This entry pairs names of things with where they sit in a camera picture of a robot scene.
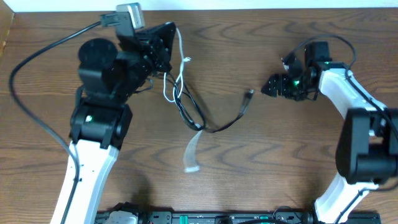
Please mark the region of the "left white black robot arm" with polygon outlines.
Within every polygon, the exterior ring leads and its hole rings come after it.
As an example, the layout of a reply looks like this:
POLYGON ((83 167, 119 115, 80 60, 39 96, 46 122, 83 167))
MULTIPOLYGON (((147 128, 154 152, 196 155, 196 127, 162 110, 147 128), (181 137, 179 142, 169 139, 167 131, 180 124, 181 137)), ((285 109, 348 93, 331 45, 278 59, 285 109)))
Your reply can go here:
POLYGON ((116 30, 118 46, 96 38, 78 51, 82 85, 70 119, 72 153, 52 223, 94 222, 132 120, 128 99, 142 91, 149 76, 171 69, 173 22, 139 32, 130 24, 119 24, 116 30))

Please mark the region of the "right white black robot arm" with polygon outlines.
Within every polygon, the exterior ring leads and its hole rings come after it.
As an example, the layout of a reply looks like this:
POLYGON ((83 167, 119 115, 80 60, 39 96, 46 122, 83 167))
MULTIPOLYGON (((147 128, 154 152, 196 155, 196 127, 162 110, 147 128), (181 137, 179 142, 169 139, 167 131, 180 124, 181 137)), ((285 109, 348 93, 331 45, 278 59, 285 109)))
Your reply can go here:
POLYGON ((344 119, 336 148, 337 173, 318 197, 304 223, 345 223, 370 192, 397 177, 397 110, 373 98, 354 78, 350 65, 330 56, 328 42, 306 40, 300 62, 294 51, 282 59, 285 73, 275 74, 261 92, 303 101, 325 95, 344 119))

